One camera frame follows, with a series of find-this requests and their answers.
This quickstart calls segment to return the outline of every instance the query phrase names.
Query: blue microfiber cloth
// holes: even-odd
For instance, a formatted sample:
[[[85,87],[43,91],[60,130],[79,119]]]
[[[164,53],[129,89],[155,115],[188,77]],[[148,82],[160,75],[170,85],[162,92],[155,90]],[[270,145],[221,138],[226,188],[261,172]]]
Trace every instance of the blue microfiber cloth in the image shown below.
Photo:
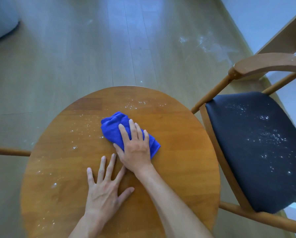
[[[119,147],[121,147],[123,151],[125,151],[122,135],[120,134],[120,131],[118,128],[118,125],[120,123],[124,125],[128,133],[129,139],[131,140],[129,118],[127,115],[121,112],[114,113],[113,116],[102,119],[101,129],[105,138],[117,144]],[[157,140],[155,140],[153,136],[149,135],[149,147],[150,147],[150,158],[152,158],[157,153],[161,145],[157,142]]]

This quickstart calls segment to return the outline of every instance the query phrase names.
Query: round wooden table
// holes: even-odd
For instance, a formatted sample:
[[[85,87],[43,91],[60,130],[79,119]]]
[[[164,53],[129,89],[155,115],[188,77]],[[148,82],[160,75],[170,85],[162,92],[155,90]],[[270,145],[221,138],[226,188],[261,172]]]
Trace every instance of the round wooden table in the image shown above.
[[[161,144],[152,163],[161,177],[210,230],[220,194],[218,162],[199,120],[170,96],[148,88],[120,86],[91,93],[64,109],[36,143],[21,190],[28,237],[67,238],[85,211],[87,167],[97,175],[100,159],[115,149],[101,119],[121,111]],[[117,160],[112,178],[122,164]],[[149,195],[130,171],[118,193],[134,193],[106,224],[100,237],[164,237]]]

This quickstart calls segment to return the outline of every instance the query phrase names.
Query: black leather seat cushion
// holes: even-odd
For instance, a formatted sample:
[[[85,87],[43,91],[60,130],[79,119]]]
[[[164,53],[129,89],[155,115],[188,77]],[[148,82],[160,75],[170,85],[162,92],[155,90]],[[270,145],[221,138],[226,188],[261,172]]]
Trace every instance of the black leather seat cushion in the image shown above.
[[[256,212],[296,201],[296,128],[268,95],[218,95],[206,104],[234,176]]]

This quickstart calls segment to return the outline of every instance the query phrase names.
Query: wooden floor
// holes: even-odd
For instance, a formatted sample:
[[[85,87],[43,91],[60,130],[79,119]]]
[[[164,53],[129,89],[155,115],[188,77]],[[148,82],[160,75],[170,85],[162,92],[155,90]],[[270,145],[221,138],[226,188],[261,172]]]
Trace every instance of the wooden floor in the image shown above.
[[[20,26],[0,41],[0,146],[31,149],[66,106],[110,86],[157,89],[191,108],[246,57],[214,0],[15,0],[15,5]],[[242,82],[224,92],[261,89]],[[25,237],[19,190],[26,163],[24,157],[0,157],[0,237]],[[224,177],[222,199],[236,201]],[[236,220],[243,222],[241,231]],[[259,233],[255,225],[220,211],[214,234],[275,234],[265,226]]]

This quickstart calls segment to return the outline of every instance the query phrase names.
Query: finger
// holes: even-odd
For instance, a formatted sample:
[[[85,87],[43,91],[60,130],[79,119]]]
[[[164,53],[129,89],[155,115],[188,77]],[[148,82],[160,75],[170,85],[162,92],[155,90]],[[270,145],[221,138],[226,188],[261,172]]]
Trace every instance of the finger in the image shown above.
[[[136,127],[136,130],[137,130],[138,140],[142,140],[143,139],[143,133],[142,133],[142,131],[140,129],[139,124],[135,123],[135,127]]]
[[[106,169],[105,180],[111,180],[111,174],[113,173],[115,161],[116,161],[116,154],[112,154],[111,160],[110,160],[109,165]]]
[[[127,133],[124,125],[122,125],[121,123],[118,125],[118,128],[119,128],[120,134],[122,135],[122,139],[123,139],[123,142],[125,145],[129,141],[128,133]]]
[[[116,149],[116,153],[118,154],[119,158],[122,159],[124,157],[124,151],[121,147],[119,147],[117,144],[113,144],[114,148]]]
[[[121,170],[118,172],[118,174],[116,176],[116,179],[115,179],[116,183],[119,184],[125,174],[126,174],[126,167],[125,167],[125,165],[123,165],[123,167],[121,168]]]
[[[132,119],[129,120],[129,128],[130,128],[131,139],[138,140],[137,130],[136,130],[134,121]]]
[[[127,189],[122,192],[120,196],[117,198],[118,202],[118,207],[121,206],[121,204],[134,192],[135,188],[134,187],[128,187]]]
[[[144,136],[145,136],[145,143],[149,145],[149,134],[147,130],[144,130]]]
[[[101,164],[99,166],[98,175],[97,175],[97,184],[101,183],[104,178],[105,173],[105,164],[106,164],[106,156],[103,156],[101,159]]]
[[[95,185],[91,168],[87,168],[87,182],[89,183],[89,188],[91,188],[93,185]]]

